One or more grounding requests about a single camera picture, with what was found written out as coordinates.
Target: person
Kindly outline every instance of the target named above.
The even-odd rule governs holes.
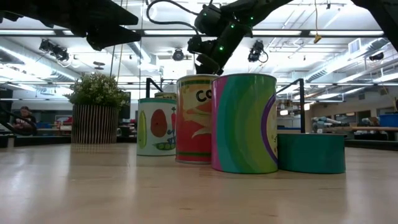
[[[20,112],[21,112],[21,117],[28,119],[33,123],[36,123],[36,118],[32,116],[32,113],[30,112],[27,106],[21,107]],[[29,131],[30,129],[32,129],[32,126],[30,124],[19,118],[14,118],[12,124],[14,128],[20,129],[21,131]]]

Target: colorful striped can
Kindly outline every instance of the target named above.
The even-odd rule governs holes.
[[[138,101],[137,155],[175,155],[177,102],[145,98]]]
[[[177,94],[176,93],[155,93],[155,98],[176,100]]]
[[[253,73],[213,82],[214,169],[240,174],[278,170],[275,85],[276,78]]]
[[[217,75],[177,80],[177,162],[211,162],[211,81]]]

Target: ceiling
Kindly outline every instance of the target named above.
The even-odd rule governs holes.
[[[202,4],[206,2],[196,1],[176,1],[189,10],[199,12]],[[230,0],[217,1],[214,0],[213,4],[227,4],[233,2]],[[142,11],[146,9],[146,5],[142,1],[123,1],[125,7],[127,3],[127,10],[140,17],[137,26],[128,26],[129,29],[134,30],[180,30],[189,29],[180,25],[156,25],[148,21],[146,16],[142,17]],[[360,7],[355,6],[351,1],[347,0],[331,0],[330,8],[327,8],[326,0],[318,0],[318,18],[315,12],[314,0],[294,0],[291,3],[284,5],[275,10],[267,19],[254,27],[258,29],[285,29],[285,30],[315,30],[316,21],[320,30],[380,30],[377,22],[373,19],[372,15]],[[152,18],[157,21],[184,21],[193,23],[195,17],[191,14],[182,11],[178,7],[162,2],[156,4],[151,12]],[[49,29],[41,24],[39,21],[22,18],[17,22],[4,20],[0,24],[0,30],[8,29]],[[70,60],[65,63],[60,63],[55,60],[51,55],[43,55],[39,50],[42,39],[49,39],[52,43],[60,45],[68,49]],[[120,82],[144,82],[147,77],[152,77],[156,82],[160,78],[178,79],[184,75],[194,73],[194,61],[190,55],[189,60],[175,62],[171,59],[171,55],[176,48],[182,49],[184,54],[188,55],[187,42],[189,37],[176,37],[172,34],[165,37],[143,37],[142,41],[136,44],[138,49],[142,48],[141,54],[146,54],[151,57],[151,61],[142,65],[139,63],[139,56],[137,52],[128,46],[128,44],[118,45],[115,47],[107,47],[100,52],[93,50],[86,42],[85,39],[79,37],[41,37],[24,35],[20,36],[0,36],[0,47],[7,48],[8,44],[13,43],[19,48],[14,46],[14,51],[18,51],[20,55],[25,55],[30,58],[37,58],[36,63],[43,63],[52,69],[65,69],[63,74],[68,73],[70,77],[82,73],[95,72],[97,65],[93,62],[102,62],[105,65],[101,66],[103,70],[98,72],[112,73],[119,77]],[[317,44],[313,43],[311,38],[273,38],[273,37],[245,37],[240,43],[239,47],[234,52],[228,63],[224,68],[224,74],[231,73],[247,73],[257,72],[273,75],[278,78],[278,82],[292,82],[298,78],[308,78],[316,69],[327,66],[348,51],[348,44],[356,40],[352,38],[323,38]],[[363,45],[374,41],[376,38],[361,39]],[[261,40],[264,43],[265,51],[268,53],[269,59],[266,63],[249,63],[248,54],[255,40]],[[329,69],[326,75],[322,75],[312,82],[322,83],[335,83],[340,80],[355,75],[364,70],[369,70],[372,67],[380,67],[383,63],[395,60],[397,52],[391,44],[383,45],[377,52],[384,52],[385,57],[383,60],[372,62],[367,57],[360,56],[355,60],[349,59],[349,62],[335,67],[333,70]],[[392,63],[386,71],[393,73],[395,69]],[[381,70],[372,71],[373,75],[364,74],[350,82],[371,82],[372,79],[378,78],[381,75]],[[12,80],[9,77],[3,77],[1,81],[24,81],[18,78]],[[62,79],[62,82],[70,82],[71,78]],[[125,85],[124,88],[136,89],[140,88],[137,85]],[[330,87],[312,86],[307,89],[307,93],[329,91]],[[297,89],[291,88],[285,93],[296,93]]]

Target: pea pod illustration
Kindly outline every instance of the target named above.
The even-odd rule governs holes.
[[[141,149],[147,145],[147,119],[144,111],[141,111],[138,119],[138,145]]]
[[[162,150],[162,151],[169,151],[169,150],[175,149],[175,144],[174,143],[170,144],[168,142],[156,143],[156,144],[154,144],[154,146],[158,150]]]

